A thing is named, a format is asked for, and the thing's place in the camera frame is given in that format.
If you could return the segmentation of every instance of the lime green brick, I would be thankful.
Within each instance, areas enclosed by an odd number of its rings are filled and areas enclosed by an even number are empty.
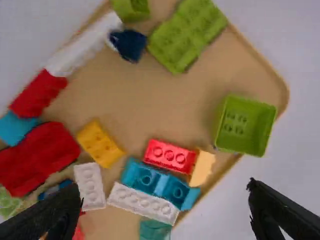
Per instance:
[[[172,18],[149,36],[147,48],[170,72],[180,74],[227,24],[211,0],[184,0]]]
[[[213,144],[222,151],[262,157],[276,115],[273,105],[229,95],[216,109]]]
[[[14,216],[21,204],[22,200],[20,198],[11,197],[5,187],[0,187],[0,215],[4,219]]]
[[[143,21],[150,17],[148,0],[111,0],[111,4],[124,23]]]

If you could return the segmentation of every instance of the toy block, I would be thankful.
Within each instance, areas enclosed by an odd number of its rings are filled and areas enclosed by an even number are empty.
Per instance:
[[[216,110],[213,144],[221,151],[262,157],[276,116],[273,105],[229,95]]]
[[[44,200],[49,195],[58,192],[60,189],[63,189],[64,187],[66,187],[72,183],[73,183],[73,181],[70,179],[63,180],[62,182],[58,183],[57,185],[52,186],[49,189],[47,189],[46,191],[40,193],[38,196],[38,201]]]
[[[199,150],[195,166],[189,181],[190,187],[198,187],[206,182],[207,177],[212,173],[212,165],[216,162],[216,156],[210,152]]]
[[[170,175],[165,188],[157,188],[155,194],[173,203],[180,211],[186,211],[193,207],[200,192],[200,188],[189,187],[177,177]]]
[[[0,118],[0,138],[9,146],[15,146],[39,123],[38,118],[21,118],[9,110]]]
[[[111,0],[111,4],[125,23],[138,22],[150,17],[148,0]]]
[[[90,162],[75,165],[73,170],[80,197],[83,198],[82,210],[86,212],[104,209],[106,207],[106,196],[99,165]]]
[[[39,117],[59,92],[67,86],[65,77],[52,76],[43,69],[9,106],[21,118]]]
[[[130,188],[164,198],[181,211],[191,209],[200,194],[200,188],[189,187],[177,177],[152,169],[133,157],[128,159],[121,181]]]
[[[35,127],[16,146],[0,151],[0,183],[15,197],[23,197],[48,176],[72,164],[81,150],[60,122]]]
[[[170,240],[172,226],[156,220],[140,222],[139,240]]]
[[[85,240],[85,234],[82,231],[82,228],[80,226],[80,223],[78,222],[78,224],[75,227],[74,230],[74,235],[72,237],[72,240]]]
[[[165,188],[168,178],[167,174],[130,157],[122,172],[121,182],[130,188],[154,195],[156,188]]]
[[[122,29],[123,23],[118,15],[114,11],[106,13],[74,41],[57,51],[47,62],[45,69],[53,76],[68,77],[72,75],[96,56],[105,45],[116,51],[106,36],[112,31]]]
[[[107,204],[172,226],[180,212],[165,199],[151,196],[118,182],[114,183]]]
[[[147,37],[140,32],[125,29],[114,31],[109,36],[110,41],[121,57],[131,63],[138,63],[147,45]]]
[[[115,161],[125,155],[96,119],[84,126],[77,133],[76,139],[83,149],[104,168],[110,168]]]
[[[184,0],[148,37],[147,49],[173,74],[184,73],[227,24],[211,0]]]
[[[197,152],[151,139],[144,154],[144,162],[182,174],[191,174]]]
[[[22,200],[17,197],[11,197],[5,187],[0,186],[0,216],[5,220],[14,216],[17,209],[21,206]]]

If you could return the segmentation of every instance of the yellow lego brick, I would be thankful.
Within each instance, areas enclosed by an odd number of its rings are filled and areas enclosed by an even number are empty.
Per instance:
[[[104,131],[97,119],[92,120],[81,129],[76,139],[83,149],[102,167],[110,168],[125,153]]]
[[[216,156],[214,154],[199,150],[189,186],[198,187],[205,183],[207,177],[211,174],[211,168],[215,162]]]

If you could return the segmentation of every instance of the white flat brick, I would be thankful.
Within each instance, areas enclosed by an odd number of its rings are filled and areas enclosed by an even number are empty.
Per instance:
[[[179,209],[165,199],[114,183],[107,204],[150,219],[174,225]]]

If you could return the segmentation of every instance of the tray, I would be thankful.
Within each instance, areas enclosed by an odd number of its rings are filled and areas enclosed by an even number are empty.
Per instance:
[[[172,15],[177,2],[149,0],[151,18],[129,27],[150,34]],[[106,4],[96,16],[109,9]],[[98,118],[129,155],[140,159],[153,137],[182,147],[198,146],[216,152],[212,148],[211,127],[216,107],[229,93],[275,105],[278,115],[284,112],[289,100],[288,88],[281,77],[231,24],[186,73],[172,75],[147,52],[138,64],[131,64],[106,47],[69,81],[45,110],[43,119],[63,122],[75,135],[90,120]],[[240,159],[240,154],[216,152],[212,175],[201,187],[197,202]],[[83,152],[78,161],[92,159]],[[101,170],[106,196],[114,181],[120,179],[124,163],[121,159],[111,169]],[[28,197],[29,202],[47,186],[66,177],[73,177],[72,167],[52,175]],[[187,214],[182,212],[178,222]],[[140,216],[113,206],[80,217],[86,240],[138,240],[140,220]]]

